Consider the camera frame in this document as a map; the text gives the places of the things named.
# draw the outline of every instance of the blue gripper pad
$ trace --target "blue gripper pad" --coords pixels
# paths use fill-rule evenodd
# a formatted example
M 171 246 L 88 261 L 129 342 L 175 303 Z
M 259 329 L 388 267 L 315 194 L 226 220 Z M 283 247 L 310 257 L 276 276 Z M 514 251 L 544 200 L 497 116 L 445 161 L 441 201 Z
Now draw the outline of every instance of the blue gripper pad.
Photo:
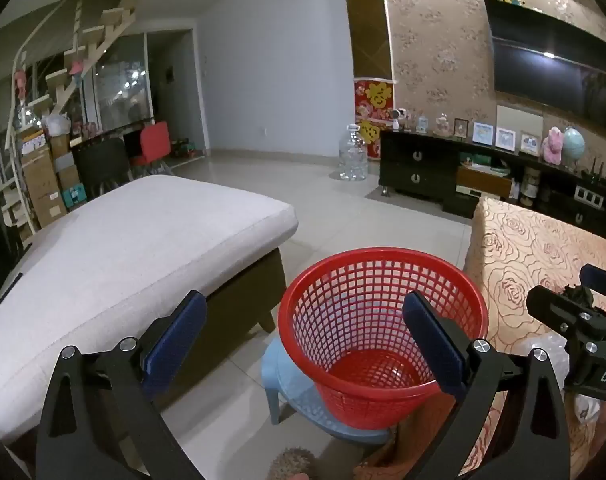
M 205 325 L 208 310 L 205 296 L 193 292 L 183 303 L 142 363 L 145 375 L 141 389 L 148 399 L 167 390 Z
M 587 264 L 580 270 L 579 279 L 582 286 L 606 296 L 606 270 Z
M 443 393 L 456 397 L 456 400 L 462 400 L 467 392 L 467 386 L 464 384 L 465 358 L 441 325 L 455 325 L 455 322 L 444 318 L 437 319 L 437 316 L 432 305 L 419 292 L 411 292 L 405 297 L 403 321 L 412 333 L 436 382 Z M 458 326 L 455 326 L 454 330 L 462 333 Z

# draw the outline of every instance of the flat screen tv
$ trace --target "flat screen tv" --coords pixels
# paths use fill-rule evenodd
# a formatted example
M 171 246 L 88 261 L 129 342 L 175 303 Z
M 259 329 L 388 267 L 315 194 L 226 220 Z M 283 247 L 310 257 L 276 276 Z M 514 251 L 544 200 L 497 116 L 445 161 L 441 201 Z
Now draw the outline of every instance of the flat screen tv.
M 494 88 L 606 129 L 606 42 L 536 10 L 485 0 Z

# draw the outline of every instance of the red chair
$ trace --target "red chair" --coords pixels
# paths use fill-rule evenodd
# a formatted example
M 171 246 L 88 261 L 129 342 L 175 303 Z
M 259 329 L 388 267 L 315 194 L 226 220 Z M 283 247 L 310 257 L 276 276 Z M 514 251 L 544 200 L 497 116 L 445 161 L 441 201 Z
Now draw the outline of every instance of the red chair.
M 170 132 L 167 130 L 167 123 L 160 123 L 146 126 L 141 131 L 141 155 L 132 157 L 130 165 L 143 169 L 143 174 L 148 173 L 167 173 L 172 174 L 172 170 L 163 161 L 165 156 L 170 154 L 172 146 L 170 144 Z M 159 169 L 155 169 L 154 162 L 159 162 Z

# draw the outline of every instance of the red plastic basket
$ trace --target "red plastic basket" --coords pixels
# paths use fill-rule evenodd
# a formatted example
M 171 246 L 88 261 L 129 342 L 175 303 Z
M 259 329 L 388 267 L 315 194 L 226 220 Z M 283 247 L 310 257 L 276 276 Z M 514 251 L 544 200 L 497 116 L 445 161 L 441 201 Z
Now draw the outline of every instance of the red plastic basket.
M 439 391 L 403 322 L 403 300 L 413 290 L 469 338 L 487 334 L 487 307 L 474 284 L 418 251 L 336 254 L 305 270 L 283 296 L 283 346 L 327 409 L 353 428 L 392 426 Z

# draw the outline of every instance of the plastic bag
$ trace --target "plastic bag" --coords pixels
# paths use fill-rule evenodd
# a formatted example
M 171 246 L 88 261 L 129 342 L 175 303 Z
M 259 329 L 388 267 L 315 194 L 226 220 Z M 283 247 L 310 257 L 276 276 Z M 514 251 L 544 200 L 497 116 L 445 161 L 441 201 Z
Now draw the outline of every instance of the plastic bag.
M 72 121 L 62 115 L 48 115 L 43 118 L 50 137 L 59 137 L 70 132 Z
M 565 378 L 570 371 L 570 357 L 565 351 L 565 339 L 562 335 L 556 332 L 548 332 L 544 335 L 537 335 L 520 341 L 514 345 L 513 353 L 519 355 L 528 355 L 534 348 L 542 348 L 547 352 L 556 382 L 561 390 L 561 395 L 564 398 Z M 584 395 L 576 395 L 574 399 L 574 413 L 581 424 L 587 424 L 598 419 L 600 411 L 600 400 Z

